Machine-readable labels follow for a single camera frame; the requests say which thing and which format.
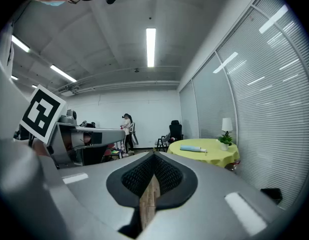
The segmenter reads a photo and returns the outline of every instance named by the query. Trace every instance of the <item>yellow tablecloth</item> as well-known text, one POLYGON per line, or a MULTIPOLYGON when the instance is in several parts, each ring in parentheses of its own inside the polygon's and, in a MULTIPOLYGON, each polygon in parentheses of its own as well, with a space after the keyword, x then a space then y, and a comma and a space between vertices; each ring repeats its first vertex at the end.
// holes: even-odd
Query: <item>yellow tablecloth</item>
POLYGON ((175 154, 222 168, 240 158, 238 148, 235 144, 232 143, 227 151, 222 151, 221 143, 216 141, 215 138, 184 139, 176 141, 170 144, 168 154, 175 154), (207 153, 180 150, 181 145, 201 147, 202 149, 206 149, 207 153))

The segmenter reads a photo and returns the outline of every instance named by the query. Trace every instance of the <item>ceiling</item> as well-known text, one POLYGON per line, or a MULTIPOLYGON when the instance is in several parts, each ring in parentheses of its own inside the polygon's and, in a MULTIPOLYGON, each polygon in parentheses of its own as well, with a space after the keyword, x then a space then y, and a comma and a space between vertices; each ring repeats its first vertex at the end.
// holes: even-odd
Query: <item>ceiling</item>
POLYGON ((13 32, 31 52, 14 45, 12 74, 20 84, 51 91, 70 84, 50 69, 52 64, 75 78, 79 89, 178 81, 226 1, 117 0, 109 5, 93 0, 60 6, 31 1, 17 15, 13 32), (147 67, 146 28, 156 28, 153 68, 147 67))

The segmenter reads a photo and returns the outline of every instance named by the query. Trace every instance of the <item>wooden floor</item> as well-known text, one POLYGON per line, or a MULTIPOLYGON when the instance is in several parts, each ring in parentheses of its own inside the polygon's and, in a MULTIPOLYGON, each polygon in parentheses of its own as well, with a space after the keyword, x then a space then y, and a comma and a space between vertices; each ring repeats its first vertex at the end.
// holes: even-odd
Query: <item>wooden floor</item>
POLYGON ((152 177, 148 187, 140 198, 141 225, 144 230, 154 218, 156 213, 156 200, 160 196, 159 182, 155 176, 152 177))

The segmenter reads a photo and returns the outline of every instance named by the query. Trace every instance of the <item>white plant pot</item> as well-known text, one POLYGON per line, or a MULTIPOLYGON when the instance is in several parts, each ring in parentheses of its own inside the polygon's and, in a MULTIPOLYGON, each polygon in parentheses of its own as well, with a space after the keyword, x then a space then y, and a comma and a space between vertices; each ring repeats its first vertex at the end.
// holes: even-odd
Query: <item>white plant pot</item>
POLYGON ((221 150, 222 150, 222 151, 227 151, 227 150, 228 150, 228 147, 229 147, 229 144, 221 143, 221 150))

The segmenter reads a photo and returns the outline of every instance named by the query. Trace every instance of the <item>white lampshade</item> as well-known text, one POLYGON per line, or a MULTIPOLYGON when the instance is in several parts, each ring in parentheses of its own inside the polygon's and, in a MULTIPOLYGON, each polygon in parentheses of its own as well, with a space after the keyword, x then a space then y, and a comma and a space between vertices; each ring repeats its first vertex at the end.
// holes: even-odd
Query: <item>white lampshade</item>
POLYGON ((227 117, 227 118, 223 118, 222 119, 222 131, 224 132, 230 132, 233 130, 233 123, 231 122, 231 118, 227 117))

